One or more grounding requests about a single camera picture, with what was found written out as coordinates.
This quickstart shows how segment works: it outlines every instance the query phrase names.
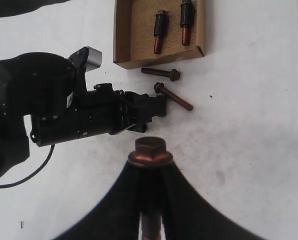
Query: copper-colored bolt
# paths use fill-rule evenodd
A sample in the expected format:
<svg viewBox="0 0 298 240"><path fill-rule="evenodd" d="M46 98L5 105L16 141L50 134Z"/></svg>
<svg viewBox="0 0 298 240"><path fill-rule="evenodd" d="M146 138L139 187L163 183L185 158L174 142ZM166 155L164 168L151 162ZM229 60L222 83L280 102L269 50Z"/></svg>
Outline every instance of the copper-colored bolt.
<svg viewBox="0 0 298 240"><path fill-rule="evenodd" d="M185 100L183 100L182 98L178 97L176 94L174 94L173 92L169 91L168 89L166 89L164 87L163 83L157 82L154 85L154 90L155 92L158 93L162 93L164 95L166 95L168 98L170 98L171 100L175 101L176 103L178 103L180 106L184 107L185 109L187 109L188 111L192 111L193 110L193 106L191 104L189 104L188 102L186 102Z"/></svg>
<svg viewBox="0 0 298 240"><path fill-rule="evenodd" d="M167 165L173 162L172 154L167 151L165 140L158 137L143 137L135 142L136 150L129 155L129 163L151 168Z"/></svg>
<svg viewBox="0 0 298 240"><path fill-rule="evenodd" d="M190 45L191 27L194 25L194 6L191 0L182 0L181 4L181 23L182 45Z"/></svg>
<svg viewBox="0 0 298 240"><path fill-rule="evenodd" d="M168 27L168 12L165 10L159 10L156 14L154 33L155 44L154 44L154 54L161 54L163 38L167 36Z"/></svg>
<svg viewBox="0 0 298 240"><path fill-rule="evenodd" d="M173 69L172 71L162 71L162 70L144 67L141 69L141 72L144 74L151 74L151 75L170 78L172 82L179 80L181 76L180 72L177 69Z"/></svg>

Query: cardboard box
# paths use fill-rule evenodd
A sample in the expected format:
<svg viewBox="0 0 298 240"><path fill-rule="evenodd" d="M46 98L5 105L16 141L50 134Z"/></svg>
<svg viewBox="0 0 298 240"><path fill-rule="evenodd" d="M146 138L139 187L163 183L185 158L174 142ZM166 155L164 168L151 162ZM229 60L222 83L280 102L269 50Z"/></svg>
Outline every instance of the cardboard box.
<svg viewBox="0 0 298 240"><path fill-rule="evenodd" d="M116 0L114 26L114 63L126 69L147 67L205 55L204 0L192 0L195 24L191 45L182 45L180 27L182 0ZM168 36L162 54L153 53L155 15L159 10L169 14Z"/></svg>

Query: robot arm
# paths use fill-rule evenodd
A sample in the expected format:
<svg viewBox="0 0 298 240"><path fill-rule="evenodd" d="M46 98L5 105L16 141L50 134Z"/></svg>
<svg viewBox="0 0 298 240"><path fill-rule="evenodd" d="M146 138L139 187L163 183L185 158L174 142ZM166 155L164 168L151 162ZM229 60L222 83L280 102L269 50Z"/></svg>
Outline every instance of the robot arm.
<svg viewBox="0 0 298 240"><path fill-rule="evenodd" d="M29 156L24 116L39 147L124 130L144 133L154 116L166 116L166 98L114 91L110 83L87 91L85 72L102 53L84 47L68 59L33 52L0 61L0 177Z"/></svg>

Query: copper bolt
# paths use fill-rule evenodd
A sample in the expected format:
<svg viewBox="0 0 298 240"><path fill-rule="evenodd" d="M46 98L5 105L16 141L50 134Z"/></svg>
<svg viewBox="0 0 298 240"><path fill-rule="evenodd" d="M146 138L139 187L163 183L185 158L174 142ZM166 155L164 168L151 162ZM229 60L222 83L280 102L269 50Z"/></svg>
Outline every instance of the copper bolt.
<svg viewBox="0 0 298 240"><path fill-rule="evenodd" d="M169 91L168 89L166 89L164 87L163 83L157 82L154 85L154 90L155 92L158 93L162 93L164 95L166 95L168 98L170 98L171 100L175 101L176 103L178 103L180 106L184 107L185 109L187 109L188 111L192 111L193 110L193 106L191 104L189 104L188 102L186 102L185 100L183 100L182 98L178 97L176 94L174 94L173 92Z"/></svg>
<svg viewBox="0 0 298 240"><path fill-rule="evenodd" d="M155 37L155 43L154 43L154 54L161 54L162 52L162 36L156 36Z"/></svg>
<svg viewBox="0 0 298 240"><path fill-rule="evenodd" d="M165 140L158 137L143 137L135 142L136 150L129 155L129 163L140 168L160 167L173 162Z"/></svg>
<svg viewBox="0 0 298 240"><path fill-rule="evenodd" d="M156 14L154 33L154 54L162 53L163 38L167 35L168 27L168 12L165 10L159 10Z"/></svg>
<svg viewBox="0 0 298 240"><path fill-rule="evenodd" d="M179 80L181 76L181 73L177 69L173 69L172 71L162 71L162 70L144 67L141 69L141 72L143 74L151 74L151 75L170 78L172 82Z"/></svg>
<svg viewBox="0 0 298 240"><path fill-rule="evenodd" d="M189 46L191 41L191 28L184 27L182 29L182 45Z"/></svg>

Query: white backdrop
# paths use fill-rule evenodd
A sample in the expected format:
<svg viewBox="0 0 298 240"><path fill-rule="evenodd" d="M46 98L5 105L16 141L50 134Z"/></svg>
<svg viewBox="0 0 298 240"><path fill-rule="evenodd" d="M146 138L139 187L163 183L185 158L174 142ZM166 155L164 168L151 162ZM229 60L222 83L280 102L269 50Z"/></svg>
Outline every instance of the white backdrop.
<svg viewBox="0 0 298 240"><path fill-rule="evenodd" d="M163 137L189 181L212 205L268 240L298 240L298 0L207 0L207 56L159 66L183 72L166 85L194 103L170 103L148 136ZM72 0L0 19L0 60L26 52L104 54L88 88L153 94L159 77L112 63L114 1ZM0 240L49 240L82 218L122 170L142 134L101 135L56 146L26 184L0 190ZM0 179L26 177L49 148Z"/></svg>

